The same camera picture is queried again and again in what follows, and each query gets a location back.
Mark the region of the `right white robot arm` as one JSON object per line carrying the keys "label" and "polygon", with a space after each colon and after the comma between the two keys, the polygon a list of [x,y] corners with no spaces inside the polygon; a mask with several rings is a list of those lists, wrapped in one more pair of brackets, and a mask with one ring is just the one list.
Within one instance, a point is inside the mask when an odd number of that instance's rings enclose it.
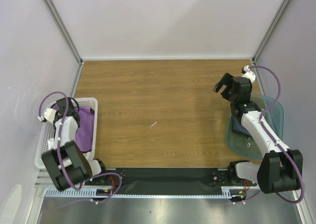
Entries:
{"label": "right white robot arm", "polygon": [[221,96],[230,102],[231,114],[250,133],[263,156],[259,166],[251,162],[236,163],[228,171],[227,179],[232,185],[250,180],[265,194],[304,191],[303,155],[299,150],[290,149],[276,135],[264,118],[264,111],[251,100],[254,80],[252,72],[240,77],[225,73],[213,89],[219,92],[225,86]]}

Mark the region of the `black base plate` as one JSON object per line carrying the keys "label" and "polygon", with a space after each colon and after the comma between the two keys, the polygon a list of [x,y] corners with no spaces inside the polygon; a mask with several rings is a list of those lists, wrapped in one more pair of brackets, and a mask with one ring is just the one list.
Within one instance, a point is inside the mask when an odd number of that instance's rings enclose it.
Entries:
{"label": "black base plate", "polygon": [[256,190],[255,183],[234,178],[226,168],[115,168],[122,195],[221,195],[222,188]]}

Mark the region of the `purple towel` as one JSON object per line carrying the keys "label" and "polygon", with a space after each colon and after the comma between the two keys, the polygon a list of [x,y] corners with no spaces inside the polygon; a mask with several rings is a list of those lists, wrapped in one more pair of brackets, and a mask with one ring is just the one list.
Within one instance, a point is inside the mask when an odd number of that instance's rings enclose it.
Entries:
{"label": "purple towel", "polygon": [[65,143],[74,140],[82,153],[87,153],[93,147],[94,110],[90,107],[75,105],[75,113],[79,116],[79,122],[75,116],[67,116],[61,130],[62,147]]}

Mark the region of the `aluminium frame rail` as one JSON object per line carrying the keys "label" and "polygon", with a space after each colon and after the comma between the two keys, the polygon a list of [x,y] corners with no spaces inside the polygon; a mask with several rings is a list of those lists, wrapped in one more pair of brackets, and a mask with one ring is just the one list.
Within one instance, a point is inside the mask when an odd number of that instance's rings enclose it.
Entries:
{"label": "aluminium frame rail", "polygon": [[[249,180],[243,180],[244,185],[247,186]],[[52,183],[48,173],[45,170],[40,170],[38,179],[36,181],[36,187],[43,188],[44,194],[47,197],[72,197],[72,198],[92,198],[92,199],[103,199],[107,198],[113,192],[115,198],[241,198],[246,199],[251,195],[255,194],[259,190],[251,191],[249,189],[243,189],[238,191],[237,189],[229,189],[227,187],[222,188],[221,195],[195,195],[195,196],[184,196],[184,195],[122,195],[118,194],[122,186],[122,177],[117,173],[109,173],[107,176],[94,178],[83,185],[83,187],[76,191],[72,188],[68,188],[64,191],[56,189]]]}

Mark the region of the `white plastic laundry basket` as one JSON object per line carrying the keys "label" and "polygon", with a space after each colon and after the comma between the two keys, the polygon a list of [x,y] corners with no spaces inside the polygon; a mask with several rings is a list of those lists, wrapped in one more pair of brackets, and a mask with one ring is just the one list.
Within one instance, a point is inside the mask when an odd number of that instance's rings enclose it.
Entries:
{"label": "white plastic laundry basket", "polygon": [[[93,97],[82,97],[76,98],[76,101],[79,103],[79,106],[90,107],[94,110],[94,130],[93,130],[93,147],[90,152],[84,153],[87,160],[91,161],[94,159],[95,147],[96,147],[96,132],[97,132],[97,120],[98,120],[98,100]],[[41,155],[48,151],[47,140],[54,138],[55,128],[50,123],[42,123],[40,137],[38,141],[38,146],[35,155],[35,166],[39,169],[44,169],[44,164],[41,159]]]}

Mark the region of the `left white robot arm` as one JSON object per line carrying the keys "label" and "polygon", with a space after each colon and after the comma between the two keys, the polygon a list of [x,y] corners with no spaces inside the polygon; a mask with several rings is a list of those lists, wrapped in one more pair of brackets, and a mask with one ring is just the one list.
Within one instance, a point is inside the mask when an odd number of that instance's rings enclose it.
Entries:
{"label": "left white robot arm", "polygon": [[41,159],[57,190],[82,186],[87,179],[97,184],[107,182],[109,173],[105,165],[91,158],[95,123],[91,107],[80,106],[72,97],[61,98],[46,108],[39,120],[54,128],[47,141],[48,151]]}

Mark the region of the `white towel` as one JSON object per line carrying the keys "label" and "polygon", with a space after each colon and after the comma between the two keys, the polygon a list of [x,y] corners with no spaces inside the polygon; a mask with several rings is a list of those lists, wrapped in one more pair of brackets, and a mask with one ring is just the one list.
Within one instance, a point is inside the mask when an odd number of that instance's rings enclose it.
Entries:
{"label": "white towel", "polygon": [[[57,149],[57,142],[54,138],[50,138],[47,140],[48,150],[56,150]],[[70,166],[72,164],[70,158],[63,158],[63,165],[64,167]]]}

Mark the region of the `clear blue plastic tray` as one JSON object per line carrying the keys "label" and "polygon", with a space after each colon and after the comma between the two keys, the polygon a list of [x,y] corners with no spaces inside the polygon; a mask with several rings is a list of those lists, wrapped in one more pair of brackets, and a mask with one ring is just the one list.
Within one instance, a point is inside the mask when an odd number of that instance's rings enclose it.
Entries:
{"label": "clear blue plastic tray", "polygon": [[[250,98],[251,101],[256,103],[261,110],[269,108],[263,116],[265,127],[269,129],[274,138],[283,139],[283,119],[284,110],[283,106],[274,99],[268,96],[253,93]],[[225,132],[225,141],[227,147],[234,153],[244,156],[248,159],[255,159],[261,161],[264,155],[269,152],[267,147],[271,146],[276,152],[280,152],[271,140],[270,136],[265,132],[260,124],[260,114],[257,114],[255,118],[255,128],[252,131],[256,132],[258,140],[263,141],[264,145],[257,145],[256,140],[253,137],[248,137],[242,134],[236,134],[232,132],[233,118],[232,114],[229,115],[229,120]]]}

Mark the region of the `dark blue towel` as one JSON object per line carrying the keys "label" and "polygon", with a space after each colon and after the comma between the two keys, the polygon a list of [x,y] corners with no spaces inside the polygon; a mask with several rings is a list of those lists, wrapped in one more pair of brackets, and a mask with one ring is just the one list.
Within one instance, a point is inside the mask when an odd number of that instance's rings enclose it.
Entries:
{"label": "dark blue towel", "polygon": [[249,131],[236,118],[233,118],[232,132],[251,137]]}

